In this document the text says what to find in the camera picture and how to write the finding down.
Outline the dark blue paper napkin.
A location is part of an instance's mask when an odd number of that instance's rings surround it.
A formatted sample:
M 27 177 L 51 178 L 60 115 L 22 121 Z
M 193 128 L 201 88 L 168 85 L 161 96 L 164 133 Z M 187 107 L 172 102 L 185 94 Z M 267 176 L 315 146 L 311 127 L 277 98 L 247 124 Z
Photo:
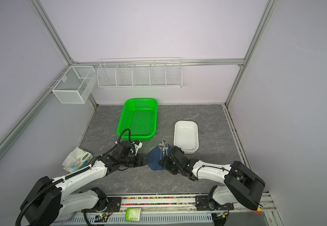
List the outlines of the dark blue paper napkin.
M 162 150 L 159 146 L 156 146 L 151 151 L 149 151 L 147 153 L 147 157 L 151 159 L 151 162 L 147 164 L 150 169 L 154 171 L 165 170 L 165 168 L 159 165 L 159 161 L 161 160 L 161 157 L 163 157 Z

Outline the silver knife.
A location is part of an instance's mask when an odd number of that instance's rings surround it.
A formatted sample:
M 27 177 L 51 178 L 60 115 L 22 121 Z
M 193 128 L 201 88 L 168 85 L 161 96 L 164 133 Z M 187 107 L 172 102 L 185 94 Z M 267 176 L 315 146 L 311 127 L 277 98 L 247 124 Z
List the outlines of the silver knife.
M 162 141 L 162 147 L 161 147 L 161 150 L 162 150 L 162 156 L 161 156 L 161 158 L 164 158 L 165 157 L 165 155 L 166 155 L 166 145 L 165 145 L 165 141 L 163 140 Z

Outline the silver spoon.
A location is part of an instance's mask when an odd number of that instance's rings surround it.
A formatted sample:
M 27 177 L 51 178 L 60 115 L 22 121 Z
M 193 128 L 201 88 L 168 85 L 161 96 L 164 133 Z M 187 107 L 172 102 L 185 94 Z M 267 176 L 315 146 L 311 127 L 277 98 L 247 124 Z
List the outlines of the silver spoon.
M 159 143 L 159 144 L 158 144 L 158 147 L 160 148 L 160 159 L 162 159 L 162 158 L 161 158 L 161 156 L 162 156 L 162 150 L 161 150 L 162 143 Z

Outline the silver fork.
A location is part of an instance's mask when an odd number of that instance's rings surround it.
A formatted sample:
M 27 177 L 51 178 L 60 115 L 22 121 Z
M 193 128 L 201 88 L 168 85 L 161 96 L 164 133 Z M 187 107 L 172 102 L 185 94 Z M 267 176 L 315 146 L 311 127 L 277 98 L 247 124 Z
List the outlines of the silver fork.
M 169 149 L 168 142 L 165 141 L 165 142 L 164 142 L 164 155 L 165 155 L 165 156 L 168 155 L 168 149 Z

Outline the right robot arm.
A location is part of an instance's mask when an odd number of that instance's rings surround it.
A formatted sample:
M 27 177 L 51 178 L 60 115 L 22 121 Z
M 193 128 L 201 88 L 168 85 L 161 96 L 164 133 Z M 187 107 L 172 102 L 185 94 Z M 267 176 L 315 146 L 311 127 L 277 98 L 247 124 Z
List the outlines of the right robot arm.
M 230 203 L 239 202 L 251 211 L 257 211 L 265 182 L 240 161 L 222 165 L 188 158 L 177 146 L 158 165 L 173 175 L 180 174 L 191 181 L 211 180 L 223 184 L 213 186 L 207 196 L 197 196 L 195 206 L 199 211 L 231 210 Z

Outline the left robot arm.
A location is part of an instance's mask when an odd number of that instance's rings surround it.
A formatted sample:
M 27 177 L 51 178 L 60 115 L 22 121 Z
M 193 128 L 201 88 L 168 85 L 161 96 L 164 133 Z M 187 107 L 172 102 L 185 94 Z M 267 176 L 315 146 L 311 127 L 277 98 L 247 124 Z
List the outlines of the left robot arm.
M 15 225 L 21 225 L 23 218 L 31 226 L 49 226 L 57 218 L 77 211 L 113 211 L 115 206 L 100 188 L 75 191 L 115 171 L 148 165 L 152 158 L 139 153 L 141 147 L 138 140 L 118 138 L 110 150 L 93 158 L 87 166 L 54 179 L 42 177 L 23 201 Z

